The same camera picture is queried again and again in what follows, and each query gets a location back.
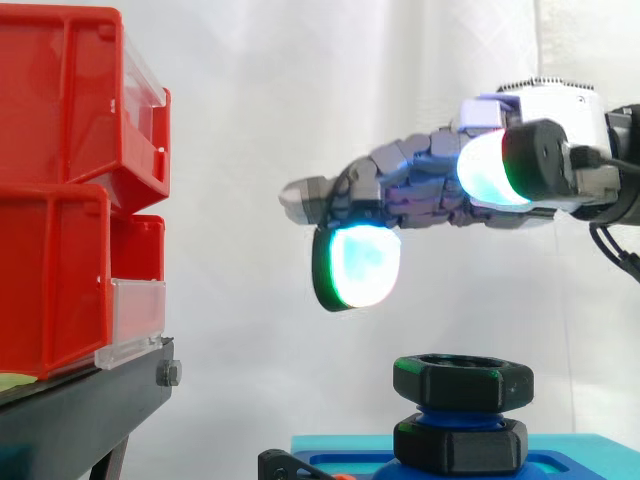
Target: black clamp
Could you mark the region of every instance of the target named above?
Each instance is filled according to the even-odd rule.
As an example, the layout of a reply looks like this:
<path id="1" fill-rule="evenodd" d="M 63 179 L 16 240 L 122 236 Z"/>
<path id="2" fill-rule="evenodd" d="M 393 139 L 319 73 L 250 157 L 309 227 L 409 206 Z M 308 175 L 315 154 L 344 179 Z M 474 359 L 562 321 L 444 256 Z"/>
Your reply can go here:
<path id="1" fill-rule="evenodd" d="M 283 450 L 258 455 L 258 480 L 336 480 Z"/>

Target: blue tray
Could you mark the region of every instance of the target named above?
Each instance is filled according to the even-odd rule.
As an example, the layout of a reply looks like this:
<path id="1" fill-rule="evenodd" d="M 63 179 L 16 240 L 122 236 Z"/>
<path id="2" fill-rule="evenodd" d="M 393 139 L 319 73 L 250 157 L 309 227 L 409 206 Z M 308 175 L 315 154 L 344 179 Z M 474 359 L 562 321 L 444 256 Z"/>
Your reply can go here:
<path id="1" fill-rule="evenodd" d="M 292 453 L 330 474 L 350 474 L 358 480 L 371 479 L 373 473 L 393 460 L 390 435 L 300 436 L 294 437 Z M 549 478 L 555 480 L 638 480 L 640 453 L 598 435 L 530 435 L 528 462 L 537 468 L 513 479 Z M 407 475 L 407 467 L 389 465 L 382 478 L 438 478 Z"/>

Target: white backdrop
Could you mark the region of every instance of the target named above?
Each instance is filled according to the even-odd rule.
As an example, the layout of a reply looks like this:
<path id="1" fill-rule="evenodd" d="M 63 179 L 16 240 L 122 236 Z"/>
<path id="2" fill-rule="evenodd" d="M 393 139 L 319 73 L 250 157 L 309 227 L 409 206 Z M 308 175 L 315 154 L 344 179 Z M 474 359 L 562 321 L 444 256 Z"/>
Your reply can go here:
<path id="1" fill-rule="evenodd" d="M 173 94 L 172 194 L 153 211 L 167 221 L 166 333 L 184 366 L 132 436 L 124 479 L 251 479 L 257 454 L 295 434 L 390 433 L 413 411 L 392 362 L 430 351 L 530 365 L 536 400 L 514 413 L 530 431 L 640 448 L 639 290 L 586 225 L 402 232 L 388 300 L 331 315 L 312 291 L 312 230 L 277 201 L 288 181 L 335 175 L 539 70 L 640 100 L 640 33 L 620 14 L 636 2 L 110 3 Z"/>

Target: robotic finger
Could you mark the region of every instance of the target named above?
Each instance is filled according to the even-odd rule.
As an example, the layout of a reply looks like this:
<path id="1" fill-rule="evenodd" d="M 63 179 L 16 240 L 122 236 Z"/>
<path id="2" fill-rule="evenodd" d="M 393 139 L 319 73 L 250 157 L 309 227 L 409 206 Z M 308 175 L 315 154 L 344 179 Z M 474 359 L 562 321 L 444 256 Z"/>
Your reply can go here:
<path id="1" fill-rule="evenodd" d="M 594 239 L 599 231 L 609 239 L 609 225 L 640 225 L 638 125 L 638 107 L 606 113 L 591 87 L 531 79 L 464 101 L 449 126 L 378 147 L 336 178 L 290 183 L 280 202 L 296 223 L 317 225 L 312 273 L 321 304 L 366 306 L 384 298 L 397 275 L 399 249 L 385 229 L 515 229 L 550 222 L 557 210 L 590 222 Z M 362 226 L 366 234 L 351 238 Z M 393 260 L 381 245 L 391 245 Z M 613 247 L 607 257 L 640 278 L 640 259 Z M 339 287 L 381 284 L 378 298 L 357 301 Z"/>

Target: red storage bin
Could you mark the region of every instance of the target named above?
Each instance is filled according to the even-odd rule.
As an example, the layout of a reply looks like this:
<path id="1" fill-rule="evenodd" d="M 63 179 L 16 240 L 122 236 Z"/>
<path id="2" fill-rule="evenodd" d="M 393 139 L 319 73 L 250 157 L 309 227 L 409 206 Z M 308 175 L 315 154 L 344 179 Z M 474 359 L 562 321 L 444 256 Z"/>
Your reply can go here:
<path id="1" fill-rule="evenodd" d="M 1 183 L 94 183 L 131 214 L 169 195 L 169 93 L 111 8 L 0 5 Z"/>
<path id="2" fill-rule="evenodd" d="M 0 230 L 0 373 L 111 368 L 160 347 L 161 218 L 112 218 L 97 185 L 0 186 Z"/>

